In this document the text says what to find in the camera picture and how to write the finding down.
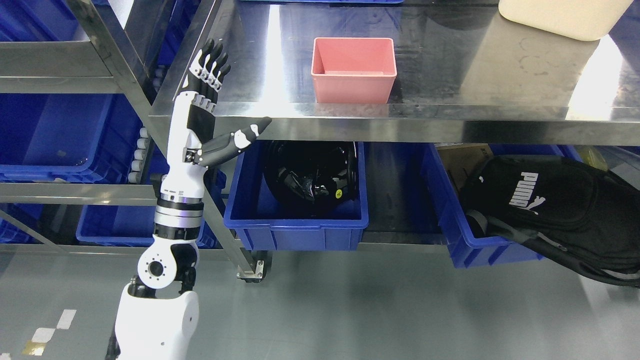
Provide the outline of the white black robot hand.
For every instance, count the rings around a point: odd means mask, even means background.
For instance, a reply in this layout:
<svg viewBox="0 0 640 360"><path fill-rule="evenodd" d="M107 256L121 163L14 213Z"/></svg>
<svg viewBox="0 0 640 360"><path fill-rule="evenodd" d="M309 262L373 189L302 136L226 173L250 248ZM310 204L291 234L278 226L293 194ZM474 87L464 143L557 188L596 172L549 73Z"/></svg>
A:
<svg viewBox="0 0 640 360"><path fill-rule="evenodd" d="M214 135L215 108L231 66L221 41L208 39L189 61L173 101L167 139L169 171L160 185L163 201L192 202L204 196L204 175L245 152L272 123L270 117Z"/></svg>

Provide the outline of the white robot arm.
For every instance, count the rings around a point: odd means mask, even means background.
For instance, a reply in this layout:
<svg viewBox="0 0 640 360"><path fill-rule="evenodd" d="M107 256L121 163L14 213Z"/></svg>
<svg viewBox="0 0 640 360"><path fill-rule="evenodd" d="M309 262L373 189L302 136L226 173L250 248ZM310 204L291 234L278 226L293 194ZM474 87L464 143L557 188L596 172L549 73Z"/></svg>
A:
<svg viewBox="0 0 640 360"><path fill-rule="evenodd" d="M119 298L117 360L184 360L188 355L200 314L194 286L203 209L200 198L162 194L157 200L153 242Z"/></svg>

